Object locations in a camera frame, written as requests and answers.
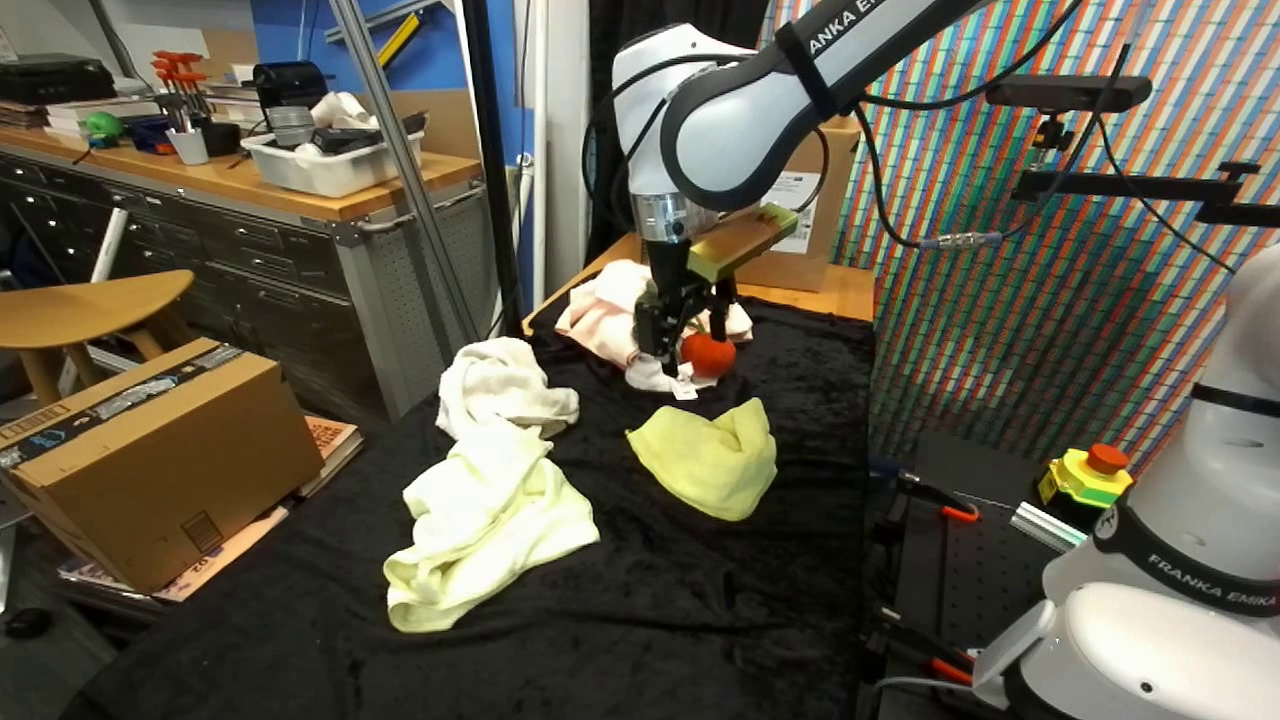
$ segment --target black tablecloth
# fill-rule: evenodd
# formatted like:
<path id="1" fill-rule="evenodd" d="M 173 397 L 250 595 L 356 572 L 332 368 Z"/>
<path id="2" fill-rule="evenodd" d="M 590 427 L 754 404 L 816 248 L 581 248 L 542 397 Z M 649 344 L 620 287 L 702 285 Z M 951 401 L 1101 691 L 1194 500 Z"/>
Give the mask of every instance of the black tablecloth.
<path id="1" fill-rule="evenodd" d="M 599 544 L 524 572 L 442 636 L 392 633 L 378 564 L 406 544 L 400 490 L 449 448 L 424 410 L 138 636 L 69 715 L 853 715 L 871 333 L 752 317 L 738 368 L 778 440 L 752 521 L 717 523 L 659 491 L 622 440 L 653 397 L 542 349 L 553 383 L 581 387 L 582 416 L 553 462 L 594 506 Z"/>

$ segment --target cardboard box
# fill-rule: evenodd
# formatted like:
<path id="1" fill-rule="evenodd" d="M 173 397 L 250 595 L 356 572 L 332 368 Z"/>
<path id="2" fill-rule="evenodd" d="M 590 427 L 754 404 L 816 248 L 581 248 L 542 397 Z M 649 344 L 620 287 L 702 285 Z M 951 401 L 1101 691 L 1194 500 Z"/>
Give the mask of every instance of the cardboard box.
<path id="1" fill-rule="evenodd" d="M 2 425 L 0 469 L 53 538 L 152 594 L 314 480 L 321 453 L 275 362 L 191 340 Z"/>
<path id="2" fill-rule="evenodd" d="M 795 287 L 795 291 L 821 291 L 823 273 L 833 264 L 833 240 L 841 231 L 841 207 L 843 207 L 843 189 L 846 189 L 846 166 L 854 153 L 854 120 L 828 120 L 828 177 L 806 207 L 799 217 L 799 228 L 778 240 L 773 253 L 749 262 L 735 280 L 744 285 L 765 285 L 765 287 Z M 816 138 L 806 138 L 789 174 L 821 177 L 823 170 L 823 147 Z"/>

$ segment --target towel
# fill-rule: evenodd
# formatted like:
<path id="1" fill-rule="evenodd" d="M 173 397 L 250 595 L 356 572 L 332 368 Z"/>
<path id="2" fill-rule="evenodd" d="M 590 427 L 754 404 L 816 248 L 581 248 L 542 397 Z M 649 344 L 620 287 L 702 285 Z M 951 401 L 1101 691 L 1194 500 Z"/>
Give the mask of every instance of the towel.
<path id="1" fill-rule="evenodd" d="M 776 476 L 776 440 L 761 401 L 717 420 L 659 410 L 626 432 L 626 445 L 672 497 L 717 521 L 749 521 Z"/>
<path id="2" fill-rule="evenodd" d="M 548 462 L 548 435 L 574 425 L 574 392 L 548 387 L 524 340 L 459 349 L 436 425 L 456 445 L 405 490 L 412 544 L 385 562 L 400 633 L 442 633 L 521 572 L 599 539 L 590 506 Z"/>
<path id="3" fill-rule="evenodd" d="M 557 333 L 588 349 L 590 357 L 615 366 L 634 392 L 672 392 L 677 401 L 696 401 L 699 387 L 717 380 L 696 377 L 680 366 L 677 377 L 634 344 L 634 304 L 653 285 L 649 264 L 611 262 L 590 280 L 566 291 L 566 308 L 557 321 Z M 707 333 L 712 317 L 699 311 L 683 333 Z M 738 304 L 726 304 L 722 336 L 744 344 L 752 340 L 752 317 Z"/>
<path id="4" fill-rule="evenodd" d="M 557 333 L 574 340 L 590 357 L 626 368 L 638 357 L 634 300 L 645 295 L 649 280 L 649 264 L 605 264 L 599 277 L 566 291 L 566 308 L 559 311 Z"/>
<path id="5" fill-rule="evenodd" d="M 405 490 L 412 548 L 387 557 L 387 620 L 442 633 L 521 572 L 594 544 L 590 506 L 531 427 L 489 420 Z"/>
<path id="6" fill-rule="evenodd" d="M 524 340 L 477 340 L 464 344 L 439 377 L 436 425 L 459 440 L 492 416 L 557 435 L 564 425 L 574 425 L 574 392 L 548 387 L 548 371 Z"/>

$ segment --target chair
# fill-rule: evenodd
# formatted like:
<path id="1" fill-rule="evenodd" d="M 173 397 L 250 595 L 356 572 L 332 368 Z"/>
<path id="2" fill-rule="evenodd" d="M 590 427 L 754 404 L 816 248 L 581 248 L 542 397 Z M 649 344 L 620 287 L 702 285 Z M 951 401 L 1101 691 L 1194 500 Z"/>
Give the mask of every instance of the chair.
<path id="1" fill-rule="evenodd" d="M 191 273 L 149 273 L 99 285 L 53 285 L 0 291 L 0 349 L 16 351 L 38 404 L 60 401 L 65 362 L 76 368 L 76 387 L 94 383 L 99 368 L 87 357 L 91 340 L 118 336 L 144 362 L 189 333 L 173 304 L 191 287 Z"/>

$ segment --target wooden shelf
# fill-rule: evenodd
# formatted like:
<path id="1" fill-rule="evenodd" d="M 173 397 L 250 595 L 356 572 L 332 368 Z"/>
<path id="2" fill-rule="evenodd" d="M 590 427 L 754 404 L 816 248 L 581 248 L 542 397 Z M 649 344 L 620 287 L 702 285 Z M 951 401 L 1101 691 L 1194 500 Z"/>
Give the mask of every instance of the wooden shelf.
<path id="1" fill-rule="evenodd" d="M 531 325 L 539 321 L 542 308 L 553 308 L 574 285 L 590 280 L 611 262 L 638 262 L 638 237 L 630 231 L 630 237 L 609 246 L 609 253 L 599 253 L 588 267 L 581 267 L 566 285 L 559 285 L 537 311 L 524 317 L 524 336 L 531 336 Z M 735 291 L 765 300 L 765 304 L 799 308 L 813 317 L 875 325 L 880 280 L 875 280 L 875 273 L 823 264 L 821 280 L 813 287 L 776 287 L 776 285 L 744 285 L 738 280 Z"/>
<path id="2" fill-rule="evenodd" d="M 209 166 L 180 166 L 174 155 L 152 155 L 134 147 L 94 147 L 83 155 L 83 145 L 48 138 L 42 129 L 0 129 L 0 153 L 28 155 L 38 166 L 65 166 L 69 174 L 116 177 L 130 184 L 159 184 L 180 197 L 213 197 L 219 203 L 246 203 L 269 212 L 286 212 L 298 222 L 363 222 L 376 207 L 395 203 L 400 180 L 353 192 L 353 197 L 303 197 L 286 189 L 273 189 L 257 177 L 246 155 L 216 155 Z M 424 184 L 426 192 L 464 189 L 478 180 L 478 162 L 472 155 L 439 155 L 424 153 Z"/>

